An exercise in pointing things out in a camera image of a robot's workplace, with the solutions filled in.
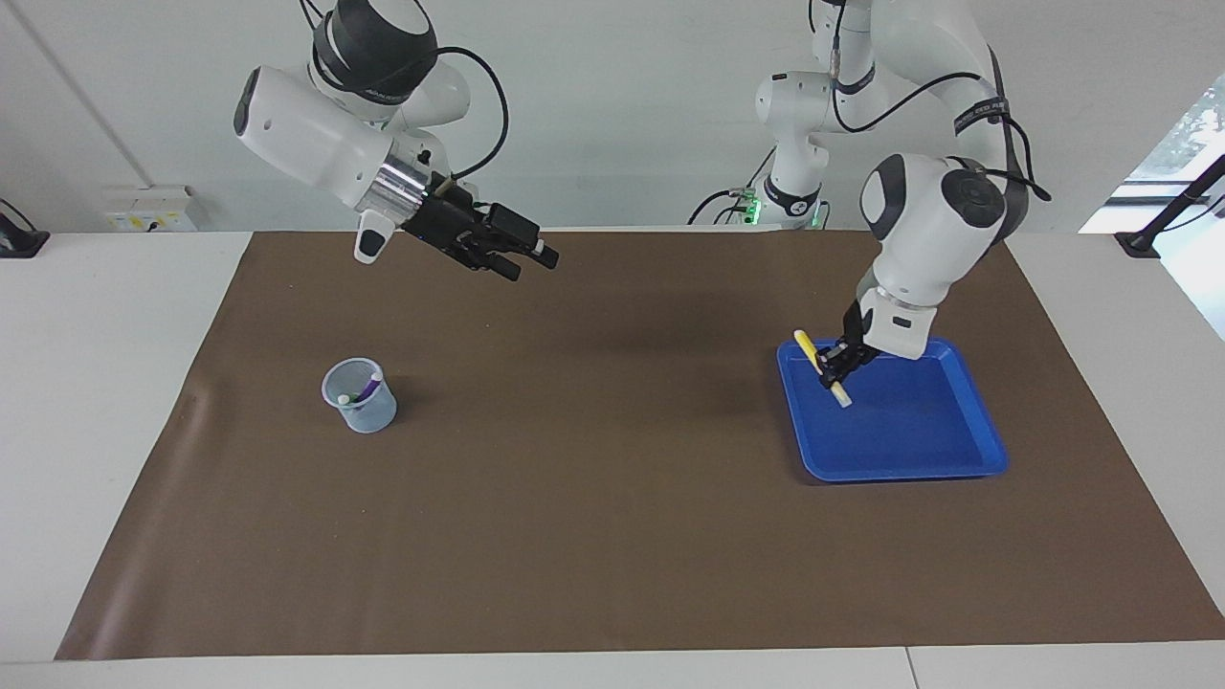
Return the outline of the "yellow marker pen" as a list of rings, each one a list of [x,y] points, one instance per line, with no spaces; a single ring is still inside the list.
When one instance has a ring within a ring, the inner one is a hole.
[[[799,345],[805,357],[809,358],[809,363],[813,367],[815,375],[818,376],[818,381],[821,383],[820,367],[817,365],[817,360],[815,360],[815,353],[818,352],[817,345],[813,345],[813,340],[804,330],[793,331],[793,340]],[[835,398],[842,409],[849,409],[853,406],[853,397],[849,396],[843,384],[840,387],[827,389],[827,391]]]

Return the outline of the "blue plastic tray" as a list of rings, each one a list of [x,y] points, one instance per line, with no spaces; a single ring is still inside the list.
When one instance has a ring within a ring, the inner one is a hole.
[[[853,406],[822,387],[800,345],[777,365],[802,466],[827,483],[993,477],[1009,457],[967,359],[930,340],[915,360],[881,354],[850,378]]]

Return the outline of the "translucent plastic cup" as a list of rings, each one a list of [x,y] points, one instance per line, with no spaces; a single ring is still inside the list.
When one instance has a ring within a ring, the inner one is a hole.
[[[344,407],[337,405],[336,397],[338,395],[349,394],[356,397],[372,371],[381,371],[382,384],[368,401],[354,402]],[[326,371],[321,381],[321,396],[325,403],[341,414],[345,425],[359,434],[382,432],[398,414],[398,402],[390,389],[390,380],[386,378],[383,367],[368,358],[341,360],[330,371]]]

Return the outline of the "brown paper table mat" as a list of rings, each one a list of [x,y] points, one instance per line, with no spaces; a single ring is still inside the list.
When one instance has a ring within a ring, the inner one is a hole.
[[[258,233],[60,660],[1225,638],[1003,248],[936,330],[1009,468],[805,474],[775,349],[835,331],[865,233],[556,233],[554,271]],[[382,367],[352,432],[326,371]]]

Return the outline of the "black clamp stand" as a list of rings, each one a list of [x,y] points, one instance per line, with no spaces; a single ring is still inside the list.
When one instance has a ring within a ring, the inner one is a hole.
[[[1212,166],[1208,166],[1196,180],[1191,181],[1188,188],[1185,188],[1182,192],[1172,197],[1140,230],[1118,232],[1114,234],[1114,239],[1129,257],[1152,257],[1152,260],[1158,260],[1160,257],[1155,248],[1158,235],[1167,230],[1177,230],[1177,228],[1197,219],[1196,215],[1194,218],[1176,223],[1180,215],[1197,205],[1200,199],[1208,196],[1212,188],[1216,188],[1216,184],[1223,179],[1225,179],[1225,154],[1216,157],[1216,161],[1213,161]]]

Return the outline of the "window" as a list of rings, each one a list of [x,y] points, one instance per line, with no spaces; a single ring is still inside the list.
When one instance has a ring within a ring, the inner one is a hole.
[[[1225,154],[1225,74],[1136,166],[1082,233],[1138,232]],[[1158,235],[1161,265],[1225,341],[1225,178]]]

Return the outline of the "black desk device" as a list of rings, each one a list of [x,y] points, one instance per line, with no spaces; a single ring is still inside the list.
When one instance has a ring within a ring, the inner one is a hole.
[[[50,233],[39,230],[22,210],[0,197],[0,257],[36,257]]]

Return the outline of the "white wall power socket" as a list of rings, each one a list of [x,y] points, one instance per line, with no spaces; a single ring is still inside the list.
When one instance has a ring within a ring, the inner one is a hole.
[[[185,185],[103,188],[103,215],[123,233],[195,233],[197,205]]]

